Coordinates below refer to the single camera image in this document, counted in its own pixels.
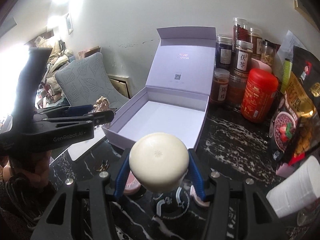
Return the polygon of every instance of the black snack bag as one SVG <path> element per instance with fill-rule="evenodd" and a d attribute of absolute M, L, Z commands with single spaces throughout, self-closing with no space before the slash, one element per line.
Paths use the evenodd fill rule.
<path fill-rule="evenodd" d="M 268 153 L 274 169 L 319 143 L 319 107 L 320 62 L 295 46 L 289 82 L 270 122 Z"/>

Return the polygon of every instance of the red plastic canister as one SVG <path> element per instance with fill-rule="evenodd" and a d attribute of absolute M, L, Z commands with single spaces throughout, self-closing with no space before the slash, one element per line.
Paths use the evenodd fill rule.
<path fill-rule="evenodd" d="M 250 70 L 241 104 L 242 115 L 251 122 L 265 119 L 278 88 L 278 79 L 265 70 Z"/>

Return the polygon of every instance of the marble tabletop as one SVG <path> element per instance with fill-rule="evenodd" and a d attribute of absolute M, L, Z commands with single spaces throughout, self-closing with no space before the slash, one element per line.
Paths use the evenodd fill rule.
<path fill-rule="evenodd" d="M 283 179 L 275 175 L 267 154 L 268 122 L 253 124 L 244 119 L 234 108 L 212 107 L 208 110 L 204 128 L 196 150 L 199 159 L 212 170 L 219 171 L 228 179 L 243 181 L 253 178 L 264 194 Z M 73 162 L 68 151 L 51 163 L 50 181 L 59 189 L 68 178 L 82 181 L 96 175 L 103 160 L 116 162 L 122 150 L 113 147 L 105 139 L 89 152 Z M 189 190 L 191 183 L 185 179 L 183 188 Z M 200 239 L 205 226 L 207 209 L 200 208 L 190 199 L 188 211 L 179 219 L 164 220 L 154 216 L 150 206 L 151 192 L 141 197 L 123 196 L 111 204 L 119 239 L 166 240 Z M 236 203 L 230 200 L 226 239 L 235 238 Z M 89 205 L 84 206 L 85 237 L 92 239 Z M 290 240 L 298 240 L 308 227 L 287 226 Z"/>

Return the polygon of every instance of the open gift box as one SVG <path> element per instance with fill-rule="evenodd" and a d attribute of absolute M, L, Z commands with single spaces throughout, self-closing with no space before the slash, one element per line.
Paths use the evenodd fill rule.
<path fill-rule="evenodd" d="M 155 132 L 178 137 L 196 149 L 211 92 L 216 47 L 213 27 L 157 29 L 161 41 L 146 86 L 115 115 L 103 130 L 109 142 L 131 148 Z"/>

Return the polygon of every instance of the box lid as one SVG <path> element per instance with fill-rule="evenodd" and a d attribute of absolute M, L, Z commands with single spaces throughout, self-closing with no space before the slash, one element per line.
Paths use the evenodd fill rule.
<path fill-rule="evenodd" d="M 215 28 L 184 26 L 157 30 L 161 40 L 146 86 L 210 95 Z"/>

